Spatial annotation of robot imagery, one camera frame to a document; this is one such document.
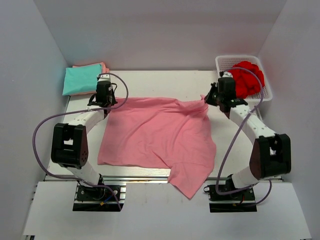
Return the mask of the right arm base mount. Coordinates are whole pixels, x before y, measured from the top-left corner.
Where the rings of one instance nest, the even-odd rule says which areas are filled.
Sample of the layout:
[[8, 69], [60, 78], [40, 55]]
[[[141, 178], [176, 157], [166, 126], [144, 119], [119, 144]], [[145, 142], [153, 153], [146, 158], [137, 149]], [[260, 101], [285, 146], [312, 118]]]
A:
[[207, 185], [203, 192], [208, 194], [211, 213], [252, 213], [257, 212], [256, 198], [252, 188], [228, 195], [217, 194], [214, 184]]

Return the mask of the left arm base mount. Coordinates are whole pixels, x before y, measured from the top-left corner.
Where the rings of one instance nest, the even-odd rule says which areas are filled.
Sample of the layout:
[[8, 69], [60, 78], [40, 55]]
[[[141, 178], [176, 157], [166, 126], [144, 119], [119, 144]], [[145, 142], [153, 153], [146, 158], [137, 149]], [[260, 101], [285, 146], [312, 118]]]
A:
[[125, 201], [125, 188], [120, 185], [109, 185], [111, 191], [104, 187], [78, 185], [75, 191], [72, 210], [74, 212], [120, 212], [117, 197], [122, 208]]

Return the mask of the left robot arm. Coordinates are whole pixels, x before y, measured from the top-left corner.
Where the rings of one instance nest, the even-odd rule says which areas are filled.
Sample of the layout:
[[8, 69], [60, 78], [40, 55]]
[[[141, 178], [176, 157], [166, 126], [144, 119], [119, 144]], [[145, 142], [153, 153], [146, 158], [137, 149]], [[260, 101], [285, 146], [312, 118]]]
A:
[[60, 167], [70, 171], [80, 181], [88, 186], [88, 193], [99, 200], [105, 196], [106, 187], [102, 176], [88, 162], [89, 147], [87, 134], [109, 114], [109, 110], [94, 108], [109, 108], [117, 103], [113, 84], [110, 80], [99, 80], [96, 93], [88, 102], [89, 111], [80, 113], [67, 123], [58, 123], [53, 129], [51, 160]]

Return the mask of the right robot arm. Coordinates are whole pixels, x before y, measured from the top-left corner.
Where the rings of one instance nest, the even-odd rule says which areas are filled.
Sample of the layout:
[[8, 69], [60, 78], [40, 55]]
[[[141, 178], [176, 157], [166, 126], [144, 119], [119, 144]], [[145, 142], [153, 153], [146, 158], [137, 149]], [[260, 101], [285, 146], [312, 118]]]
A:
[[236, 83], [230, 76], [220, 77], [211, 84], [205, 103], [219, 107], [226, 117], [238, 126], [237, 134], [243, 132], [252, 143], [249, 164], [237, 173], [228, 176], [223, 191], [236, 200], [244, 190], [268, 177], [291, 172], [291, 139], [287, 134], [278, 134], [253, 115], [248, 103], [236, 97]]

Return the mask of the pink t shirt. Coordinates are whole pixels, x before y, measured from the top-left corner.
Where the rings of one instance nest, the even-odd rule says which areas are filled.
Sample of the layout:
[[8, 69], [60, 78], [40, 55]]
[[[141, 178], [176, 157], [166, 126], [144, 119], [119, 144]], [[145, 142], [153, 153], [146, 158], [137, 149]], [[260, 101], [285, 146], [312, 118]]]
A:
[[215, 165], [208, 104], [167, 97], [117, 101], [108, 115], [97, 163], [169, 169], [168, 182], [191, 199]]

